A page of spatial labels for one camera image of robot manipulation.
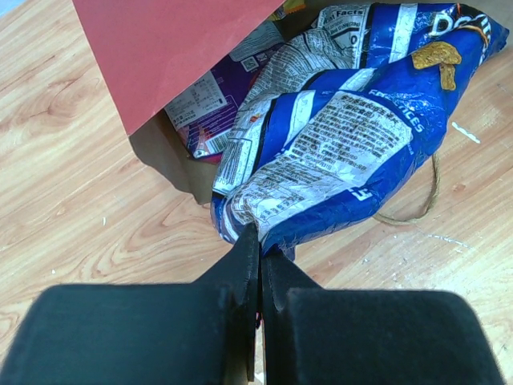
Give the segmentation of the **purple snack packet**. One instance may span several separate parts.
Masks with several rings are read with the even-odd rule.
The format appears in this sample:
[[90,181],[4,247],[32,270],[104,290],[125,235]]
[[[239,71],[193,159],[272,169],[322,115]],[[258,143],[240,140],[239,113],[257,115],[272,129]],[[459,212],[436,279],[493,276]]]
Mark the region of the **purple snack packet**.
[[284,43],[276,24],[263,22],[165,106],[172,126],[194,159],[220,161],[240,105],[262,68]]

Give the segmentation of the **red brown paper bag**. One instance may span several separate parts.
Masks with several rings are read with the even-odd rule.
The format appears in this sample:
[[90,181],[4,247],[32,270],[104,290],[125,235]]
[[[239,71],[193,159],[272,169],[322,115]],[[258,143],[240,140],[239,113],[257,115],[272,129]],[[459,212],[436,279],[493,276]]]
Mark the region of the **red brown paper bag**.
[[200,205],[214,164],[193,160],[164,106],[246,38],[279,1],[76,1],[79,21],[137,158]]

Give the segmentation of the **yellow snack packet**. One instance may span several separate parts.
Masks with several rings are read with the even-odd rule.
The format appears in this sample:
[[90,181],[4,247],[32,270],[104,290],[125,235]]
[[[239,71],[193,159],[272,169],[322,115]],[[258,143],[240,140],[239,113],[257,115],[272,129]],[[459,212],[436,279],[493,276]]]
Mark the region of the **yellow snack packet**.
[[269,21],[280,21],[299,10],[306,8],[305,0],[285,0],[272,14],[268,16]]

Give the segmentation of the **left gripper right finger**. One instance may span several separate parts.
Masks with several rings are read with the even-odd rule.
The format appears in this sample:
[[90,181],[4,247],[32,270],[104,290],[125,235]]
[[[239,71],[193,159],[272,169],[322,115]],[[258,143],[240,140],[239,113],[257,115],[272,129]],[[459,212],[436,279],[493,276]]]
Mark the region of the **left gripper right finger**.
[[261,259],[269,384],[501,384],[475,312],[447,291],[327,290]]

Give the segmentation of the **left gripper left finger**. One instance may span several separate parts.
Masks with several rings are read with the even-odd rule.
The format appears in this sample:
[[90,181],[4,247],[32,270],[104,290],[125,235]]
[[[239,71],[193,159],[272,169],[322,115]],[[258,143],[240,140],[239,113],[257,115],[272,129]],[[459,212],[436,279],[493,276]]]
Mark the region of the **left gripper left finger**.
[[189,283],[44,290],[1,369],[4,384],[246,384],[254,378],[259,242],[248,225]]

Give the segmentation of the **blue Doritos chip bag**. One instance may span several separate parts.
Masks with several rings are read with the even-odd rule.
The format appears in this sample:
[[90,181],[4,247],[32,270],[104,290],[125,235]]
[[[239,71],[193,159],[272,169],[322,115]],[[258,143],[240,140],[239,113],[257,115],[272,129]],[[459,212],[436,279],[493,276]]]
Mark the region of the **blue Doritos chip bag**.
[[292,249],[376,216],[440,147],[508,29],[461,3],[337,4],[282,46],[241,104],[212,186],[229,242]]

